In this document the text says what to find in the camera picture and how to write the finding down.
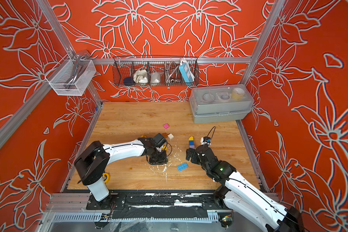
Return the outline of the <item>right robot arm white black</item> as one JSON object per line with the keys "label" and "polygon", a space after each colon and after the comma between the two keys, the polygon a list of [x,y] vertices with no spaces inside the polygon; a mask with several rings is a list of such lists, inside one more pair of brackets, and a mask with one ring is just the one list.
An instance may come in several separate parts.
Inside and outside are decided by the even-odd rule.
{"label": "right robot arm white black", "polygon": [[221,186],[214,193],[218,207],[229,208],[263,232],[304,232],[302,214],[286,208],[250,184],[240,172],[214,155],[208,144],[186,150],[186,159],[198,164],[206,175]]}

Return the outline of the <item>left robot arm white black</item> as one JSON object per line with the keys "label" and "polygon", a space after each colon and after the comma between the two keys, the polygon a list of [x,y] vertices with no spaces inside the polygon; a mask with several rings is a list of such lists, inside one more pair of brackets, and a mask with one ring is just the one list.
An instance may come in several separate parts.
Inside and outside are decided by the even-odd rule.
{"label": "left robot arm white black", "polygon": [[158,133],[152,138],[140,137],[131,142],[115,145],[92,142],[74,161],[80,182],[97,202],[107,199],[109,189],[102,177],[107,165],[122,159],[146,157],[150,165],[167,163],[167,149],[172,150],[166,138]]}

